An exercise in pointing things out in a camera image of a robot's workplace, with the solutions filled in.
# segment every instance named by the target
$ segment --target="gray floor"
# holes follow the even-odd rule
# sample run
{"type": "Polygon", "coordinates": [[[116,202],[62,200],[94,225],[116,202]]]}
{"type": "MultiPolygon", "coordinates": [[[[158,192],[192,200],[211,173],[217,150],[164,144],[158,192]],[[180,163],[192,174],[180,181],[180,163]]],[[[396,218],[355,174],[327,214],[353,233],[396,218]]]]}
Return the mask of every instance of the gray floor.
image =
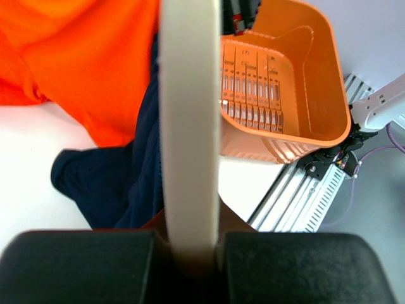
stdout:
{"type": "MultiPolygon", "coordinates": [[[[405,144],[404,131],[394,133],[405,144]]],[[[356,154],[389,145],[385,130],[365,142],[356,154]]],[[[355,181],[350,212],[347,210],[351,180],[345,180],[333,201],[320,232],[348,232],[361,236],[375,250],[399,303],[405,303],[405,155],[397,149],[376,152],[367,158],[355,181]]]]}

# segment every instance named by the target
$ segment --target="basket handle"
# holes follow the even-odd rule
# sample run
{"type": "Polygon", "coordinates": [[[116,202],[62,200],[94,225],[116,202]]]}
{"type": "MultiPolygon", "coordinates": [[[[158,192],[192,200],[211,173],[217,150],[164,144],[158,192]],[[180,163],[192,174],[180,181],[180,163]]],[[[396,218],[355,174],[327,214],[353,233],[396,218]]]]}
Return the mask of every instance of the basket handle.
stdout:
{"type": "Polygon", "coordinates": [[[220,1],[163,0],[159,100],[168,238],[177,265],[208,275],[218,239],[220,1]]]}

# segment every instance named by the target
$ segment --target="clothing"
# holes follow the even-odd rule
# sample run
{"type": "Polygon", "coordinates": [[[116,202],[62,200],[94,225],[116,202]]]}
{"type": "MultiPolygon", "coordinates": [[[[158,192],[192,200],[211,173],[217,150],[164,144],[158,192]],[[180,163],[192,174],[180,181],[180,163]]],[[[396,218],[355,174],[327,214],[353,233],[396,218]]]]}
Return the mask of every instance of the clothing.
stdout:
{"type": "Polygon", "coordinates": [[[135,140],[119,148],[64,150],[52,167],[54,187],[76,202],[93,229],[140,228],[163,208],[157,57],[155,42],[135,140]]]}
{"type": "Polygon", "coordinates": [[[0,0],[0,105],[58,103],[98,146],[134,138],[159,0],[0,0]]]}

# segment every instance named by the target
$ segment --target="perforated basket bottom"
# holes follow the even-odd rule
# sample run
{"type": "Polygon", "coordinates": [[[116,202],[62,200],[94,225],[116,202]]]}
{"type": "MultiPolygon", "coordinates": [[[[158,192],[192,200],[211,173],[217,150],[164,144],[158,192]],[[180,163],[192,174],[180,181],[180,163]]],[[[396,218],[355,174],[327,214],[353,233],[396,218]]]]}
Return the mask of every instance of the perforated basket bottom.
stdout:
{"type": "Polygon", "coordinates": [[[221,55],[220,103],[228,117],[243,127],[284,133],[284,92],[294,86],[291,62],[236,41],[223,41],[221,55]]]}

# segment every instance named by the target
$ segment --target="white tabletop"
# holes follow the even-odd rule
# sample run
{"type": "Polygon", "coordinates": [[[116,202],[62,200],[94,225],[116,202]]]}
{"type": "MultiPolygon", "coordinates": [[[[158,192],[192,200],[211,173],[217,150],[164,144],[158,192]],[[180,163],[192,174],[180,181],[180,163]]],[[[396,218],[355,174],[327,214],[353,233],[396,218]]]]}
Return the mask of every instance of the white tabletop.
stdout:
{"type": "MultiPolygon", "coordinates": [[[[89,229],[76,204],[51,184],[63,148],[93,148],[85,129],[59,106],[0,106],[0,251],[33,229],[89,229]]],[[[281,165],[221,157],[219,193],[247,220],[281,165]]]]}

